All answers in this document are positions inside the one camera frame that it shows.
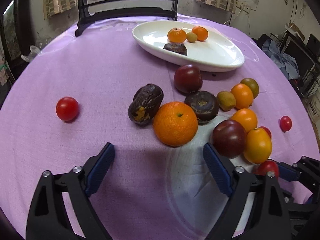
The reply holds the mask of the yellow oblong tomato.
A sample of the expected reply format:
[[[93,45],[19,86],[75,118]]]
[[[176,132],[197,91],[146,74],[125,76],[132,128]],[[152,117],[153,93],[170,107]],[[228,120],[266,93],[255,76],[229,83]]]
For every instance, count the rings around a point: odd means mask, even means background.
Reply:
[[[248,132],[244,157],[254,164],[265,162],[272,153],[272,141],[263,128],[255,128]]]

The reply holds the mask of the red cherry tomato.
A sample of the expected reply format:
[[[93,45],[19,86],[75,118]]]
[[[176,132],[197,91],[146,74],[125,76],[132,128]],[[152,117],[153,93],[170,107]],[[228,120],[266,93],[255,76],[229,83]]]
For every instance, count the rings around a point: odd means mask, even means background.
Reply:
[[[288,132],[292,128],[292,120],[289,116],[282,116],[279,125],[283,132]]]

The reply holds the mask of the orange tomato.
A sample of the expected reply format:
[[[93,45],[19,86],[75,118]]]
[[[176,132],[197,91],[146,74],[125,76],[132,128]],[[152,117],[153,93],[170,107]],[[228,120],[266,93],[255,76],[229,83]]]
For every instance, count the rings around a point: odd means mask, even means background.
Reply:
[[[258,125],[258,119],[256,114],[248,108],[243,108],[236,111],[231,116],[231,120],[235,120],[238,123],[240,123],[247,133],[250,130],[257,128]]]

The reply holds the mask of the dark purple tomato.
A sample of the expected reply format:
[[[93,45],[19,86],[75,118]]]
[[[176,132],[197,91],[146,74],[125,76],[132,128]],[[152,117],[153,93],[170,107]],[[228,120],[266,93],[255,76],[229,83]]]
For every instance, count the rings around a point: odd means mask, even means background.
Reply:
[[[239,122],[224,120],[213,129],[211,142],[219,155],[235,158],[245,150],[247,132]]]
[[[202,88],[200,69],[192,64],[180,66],[174,74],[175,88],[184,94],[196,92]]]

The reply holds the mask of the dark brown fruit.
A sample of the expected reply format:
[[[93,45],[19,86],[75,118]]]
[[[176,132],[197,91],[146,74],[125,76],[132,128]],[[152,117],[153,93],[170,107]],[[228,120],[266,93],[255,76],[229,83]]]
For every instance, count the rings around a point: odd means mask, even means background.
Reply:
[[[189,94],[184,103],[195,112],[199,125],[213,120],[219,112],[217,98],[208,91],[198,91]]]
[[[163,49],[187,56],[187,48],[183,43],[167,43]]]

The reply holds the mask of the small red tomato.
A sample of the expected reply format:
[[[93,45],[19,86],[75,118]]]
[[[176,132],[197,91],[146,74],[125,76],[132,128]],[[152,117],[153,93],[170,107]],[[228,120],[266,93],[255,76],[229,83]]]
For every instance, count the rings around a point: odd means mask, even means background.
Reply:
[[[79,104],[75,98],[66,96],[56,104],[56,114],[64,122],[72,121],[79,114]]]

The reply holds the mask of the dark purple tomato back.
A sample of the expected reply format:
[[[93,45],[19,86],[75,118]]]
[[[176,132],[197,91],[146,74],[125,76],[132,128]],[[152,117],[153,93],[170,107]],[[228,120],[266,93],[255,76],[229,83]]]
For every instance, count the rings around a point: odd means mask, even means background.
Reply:
[[[196,92],[202,88],[200,69],[192,64],[180,66],[174,74],[175,88],[184,94]]]

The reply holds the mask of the dark wrinkled fruit back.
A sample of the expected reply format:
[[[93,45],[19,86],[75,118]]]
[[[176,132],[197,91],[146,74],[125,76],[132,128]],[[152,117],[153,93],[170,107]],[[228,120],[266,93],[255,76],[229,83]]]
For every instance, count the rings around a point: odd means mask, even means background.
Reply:
[[[149,83],[141,87],[129,105],[129,119],[140,126],[149,124],[158,112],[163,98],[163,90],[158,85]]]

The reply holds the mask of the large mandarin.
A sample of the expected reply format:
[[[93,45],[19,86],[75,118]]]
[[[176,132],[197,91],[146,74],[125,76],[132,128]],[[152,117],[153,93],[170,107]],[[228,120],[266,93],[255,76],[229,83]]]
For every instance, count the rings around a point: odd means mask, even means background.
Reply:
[[[197,35],[197,40],[201,42],[204,42],[209,36],[208,30],[199,25],[193,27],[191,32]]]
[[[183,43],[187,39],[187,33],[181,28],[172,28],[167,34],[168,40],[173,43]]]

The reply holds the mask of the small green-yellow fruit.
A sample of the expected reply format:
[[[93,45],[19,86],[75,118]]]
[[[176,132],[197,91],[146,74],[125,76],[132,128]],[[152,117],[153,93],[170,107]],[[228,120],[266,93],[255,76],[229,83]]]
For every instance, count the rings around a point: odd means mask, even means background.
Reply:
[[[191,32],[187,33],[186,39],[188,42],[194,43],[197,41],[197,35],[191,31]]]

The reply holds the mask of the small yellow-green fruit centre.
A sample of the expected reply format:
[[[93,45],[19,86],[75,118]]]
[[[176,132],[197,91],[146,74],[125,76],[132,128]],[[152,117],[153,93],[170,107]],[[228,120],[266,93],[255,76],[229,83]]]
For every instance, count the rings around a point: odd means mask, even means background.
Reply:
[[[231,92],[221,91],[216,98],[223,111],[230,111],[236,106],[236,99]]]

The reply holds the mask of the blue clothes pile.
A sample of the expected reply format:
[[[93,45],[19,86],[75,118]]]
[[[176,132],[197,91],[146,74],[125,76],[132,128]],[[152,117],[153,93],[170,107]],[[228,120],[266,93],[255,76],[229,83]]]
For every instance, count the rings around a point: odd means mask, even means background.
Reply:
[[[295,58],[286,53],[281,53],[273,40],[265,41],[262,45],[262,51],[276,64],[288,80],[300,78]]]

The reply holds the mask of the black monitor on rack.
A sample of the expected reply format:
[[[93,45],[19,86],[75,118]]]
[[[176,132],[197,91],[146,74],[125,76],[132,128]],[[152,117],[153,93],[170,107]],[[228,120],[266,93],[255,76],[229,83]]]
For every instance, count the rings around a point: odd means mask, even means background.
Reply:
[[[303,80],[299,90],[303,96],[309,96],[319,87],[319,60],[303,41],[288,30],[285,32],[281,52],[296,60],[298,72]]]

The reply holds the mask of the white plastic bag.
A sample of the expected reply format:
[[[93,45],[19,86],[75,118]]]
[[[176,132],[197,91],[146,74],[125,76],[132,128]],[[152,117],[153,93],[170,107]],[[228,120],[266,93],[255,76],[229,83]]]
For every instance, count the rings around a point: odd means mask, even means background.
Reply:
[[[21,59],[27,63],[33,61],[33,59],[35,59],[35,57],[37,57],[37,55],[39,55],[41,52],[41,50],[35,45],[31,45],[29,50],[30,53],[28,55],[21,55]]]

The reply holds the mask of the white wall socket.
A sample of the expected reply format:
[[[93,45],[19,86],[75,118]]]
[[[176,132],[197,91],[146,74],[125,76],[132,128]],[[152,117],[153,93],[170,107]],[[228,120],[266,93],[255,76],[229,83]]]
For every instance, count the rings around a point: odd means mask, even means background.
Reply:
[[[249,14],[251,12],[251,6],[249,4],[247,4],[246,2],[237,1],[236,7],[239,8],[240,10],[246,12],[247,14]]]

